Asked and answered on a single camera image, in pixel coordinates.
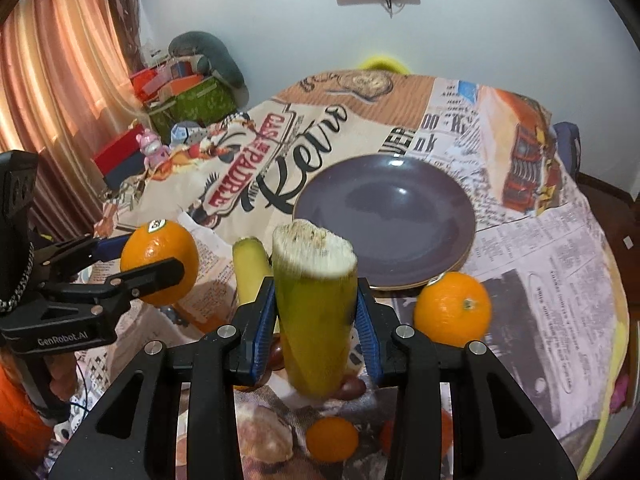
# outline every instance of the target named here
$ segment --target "purple plate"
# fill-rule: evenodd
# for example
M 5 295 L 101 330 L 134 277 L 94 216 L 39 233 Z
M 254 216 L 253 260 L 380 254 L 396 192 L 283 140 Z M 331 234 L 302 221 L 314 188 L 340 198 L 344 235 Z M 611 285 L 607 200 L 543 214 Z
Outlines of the purple plate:
M 346 238 L 371 288 L 420 286 L 462 264 L 476 232 L 473 206 L 449 175 L 414 158 L 363 155 L 321 171 L 294 218 Z

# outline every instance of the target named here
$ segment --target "peeled banana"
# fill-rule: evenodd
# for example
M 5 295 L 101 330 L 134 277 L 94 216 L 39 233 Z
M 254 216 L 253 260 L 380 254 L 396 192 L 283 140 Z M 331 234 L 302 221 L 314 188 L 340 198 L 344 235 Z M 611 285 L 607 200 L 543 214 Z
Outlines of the peeled banana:
M 358 278 L 347 240 L 307 220 L 273 232 L 273 279 L 289 382 L 325 398 L 340 388 L 351 345 Z

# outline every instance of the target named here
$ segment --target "banana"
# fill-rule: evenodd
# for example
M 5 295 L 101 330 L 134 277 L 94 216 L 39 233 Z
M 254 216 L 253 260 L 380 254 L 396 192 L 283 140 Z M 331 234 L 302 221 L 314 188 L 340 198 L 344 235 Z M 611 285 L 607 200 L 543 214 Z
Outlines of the banana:
M 251 303 L 265 276 L 272 276 L 267 253 L 258 238 L 243 238 L 233 246 L 238 304 Z

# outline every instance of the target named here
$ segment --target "pink toy figure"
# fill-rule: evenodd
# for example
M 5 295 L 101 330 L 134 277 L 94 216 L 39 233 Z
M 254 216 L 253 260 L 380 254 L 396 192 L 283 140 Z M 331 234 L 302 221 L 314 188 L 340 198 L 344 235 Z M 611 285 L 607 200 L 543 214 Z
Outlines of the pink toy figure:
M 168 146 L 162 145 L 162 139 L 152 130 L 145 128 L 144 133 L 136 136 L 136 140 L 140 145 L 140 151 L 145 156 L 146 170 L 154 170 L 169 159 L 171 150 Z

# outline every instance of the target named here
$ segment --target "orange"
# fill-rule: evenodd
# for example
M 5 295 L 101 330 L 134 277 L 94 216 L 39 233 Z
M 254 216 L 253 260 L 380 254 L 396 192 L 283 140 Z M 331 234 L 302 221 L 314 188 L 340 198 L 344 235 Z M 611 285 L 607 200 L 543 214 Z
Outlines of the orange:
M 443 409 L 440 409 L 440 419 L 442 421 L 440 455 L 441 458 L 444 458 L 451 447 L 451 444 L 453 444 L 453 420 L 451 420 L 451 415 Z M 387 456 L 391 455 L 391 442 L 393 437 L 394 422 L 392 420 L 388 420 L 385 422 L 384 426 L 382 426 L 382 431 L 380 431 L 380 436 L 378 437 L 378 440 L 380 441 L 380 448 Z
M 171 220 L 152 220 L 133 232 L 120 256 L 120 270 L 123 272 L 167 258 L 181 261 L 184 276 L 177 285 L 141 298 L 153 306 L 175 303 L 193 288 L 200 260 L 196 242 L 190 232 Z
M 321 418 L 306 430 L 306 448 L 318 462 L 344 462 L 358 449 L 358 430 L 340 416 Z
M 414 310 L 414 327 L 432 341 L 463 347 L 486 334 L 491 300 L 484 286 L 461 272 L 447 272 L 424 287 Z

